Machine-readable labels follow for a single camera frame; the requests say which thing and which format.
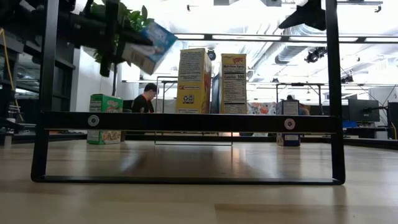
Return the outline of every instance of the nutrition facts label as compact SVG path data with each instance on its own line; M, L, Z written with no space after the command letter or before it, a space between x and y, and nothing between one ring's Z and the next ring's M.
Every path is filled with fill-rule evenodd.
M246 114L246 67L223 65L224 113Z
M202 52L181 52L180 55L178 81L200 82L203 70Z

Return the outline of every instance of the green cereal box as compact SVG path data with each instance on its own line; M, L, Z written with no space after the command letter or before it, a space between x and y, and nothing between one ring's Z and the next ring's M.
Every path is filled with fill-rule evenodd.
M94 94L90 98L90 112L122 113L123 100L104 94ZM87 132L88 144L120 143L120 131L90 130Z

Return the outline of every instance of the cable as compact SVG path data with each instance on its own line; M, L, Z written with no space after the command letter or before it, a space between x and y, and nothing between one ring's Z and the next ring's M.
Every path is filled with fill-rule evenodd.
M12 79L12 75L11 75L10 61L8 60L7 43L6 43L6 34L5 34L5 31L4 31L3 28L0 29L0 35L2 35L2 41L3 41L3 44L4 44L4 54L5 54L5 56L6 56L7 71L8 71L8 75L9 75L9 78L10 78L11 89L12 89L13 91L15 91L14 80ZM18 114L19 114L19 117L20 117L21 121L24 121L24 119L23 119L23 117L22 117L22 115L21 115L21 110L20 110L20 108L19 108L17 99L15 99L15 104L16 104L16 106L17 106Z
M396 126L394 125L393 122L391 122L391 126L392 126L392 128L394 128L395 140L397 140L397 129L396 129Z

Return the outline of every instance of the person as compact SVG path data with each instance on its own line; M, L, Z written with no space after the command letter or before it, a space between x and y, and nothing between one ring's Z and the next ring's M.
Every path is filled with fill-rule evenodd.
M294 100L292 95L287 95L286 100ZM300 103L300 108L298 109L298 115L310 115L308 109L304 107L304 104Z
M143 94L137 96L131 105L131 111L133 113L154 113L154 106L151 100L155 98L157 94L157 86L153 83L148 83Z

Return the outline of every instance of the wall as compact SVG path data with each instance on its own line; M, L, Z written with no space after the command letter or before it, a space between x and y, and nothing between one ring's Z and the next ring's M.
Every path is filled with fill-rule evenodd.
M81 49L75 49L70 111L88 112L90 96L112 95L113 72L109 78L100 75L100 64Z
M133 100L139 94L138 83L128 83L125 81L137 81L139 80L139 74L141 69L135 65L131 67L126 63L120 63L118 65L118 80L116 85L116 96L124 100Z
M90 96L102 93L112 95L113 72L109 78L100 75L100 64L82 49L75 49L73 64L76 69L72 76L72 92L70 111L88 112ZM118 65L116 82L116 96L124 100L133 100L138 96L138 83L123 83L124 77L130 80L139 80L140 69L127 63Z

